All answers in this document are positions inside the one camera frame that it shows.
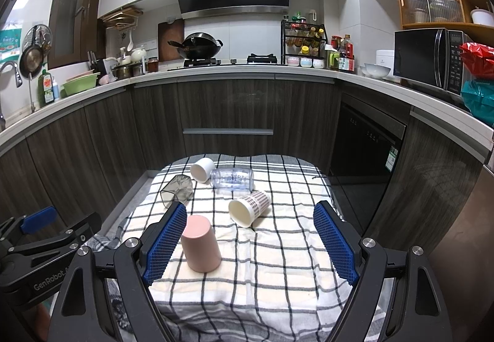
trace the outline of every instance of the white cup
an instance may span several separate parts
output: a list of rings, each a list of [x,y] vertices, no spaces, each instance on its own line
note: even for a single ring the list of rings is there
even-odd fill
[[[190,167],[190,174],[199,183],[205,183],[211,176],[211,171],[215,168],[214,162],[209,158],[201,158]]]
[[[248,228],[271,204],[271,198],[265,191],[255,191],[248,196],[231,200],[228,211],[234,223]]]

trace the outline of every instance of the microwave control panel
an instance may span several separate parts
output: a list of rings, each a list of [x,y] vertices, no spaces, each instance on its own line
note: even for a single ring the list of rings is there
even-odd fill
[[[448,66],[448,84],[446,91],[460,95],[461,86],[463,86],[463,62],[460,57],[459,46],[463,44],[463,33],[459,31],[449,31],[450,50]]]

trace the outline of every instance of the pink cup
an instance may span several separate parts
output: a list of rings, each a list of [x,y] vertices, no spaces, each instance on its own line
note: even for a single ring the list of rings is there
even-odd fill
[[[196,272],[211,272],[221,263],[221,253],[213,228],[202,215],[189,215],[180,238],[187,264]]]

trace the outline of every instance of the dishwasher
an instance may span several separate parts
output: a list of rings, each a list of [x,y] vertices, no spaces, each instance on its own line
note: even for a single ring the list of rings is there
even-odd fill
[[[388,187],[405,130],[390,115],[342,94],[329,181],[337,207],[360,235]]]

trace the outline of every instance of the checkered towel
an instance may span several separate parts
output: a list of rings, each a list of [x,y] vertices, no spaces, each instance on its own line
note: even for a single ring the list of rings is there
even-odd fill
[[[251,168],[256,190],[272,205],[250,228],[239,228],[228,203],[244,192],[214,190],[193,180],[188,214],[213,225],[222,255],[207,274],[187,265],[177,245],[160,280],[149,288],[177,340],[321,341],[334,326],[351,287],[338,277],[314,227],[314,205],[333,205],[327,179],[313,165],[281,155],[197,155],[177,161],[152,181],[148,196],[123,224],[120,241],[140,237],[165,212],[159,190],[176,174],[207,156],[217,167]],[[379,307],[366,340],[379,336],[385,311]]]

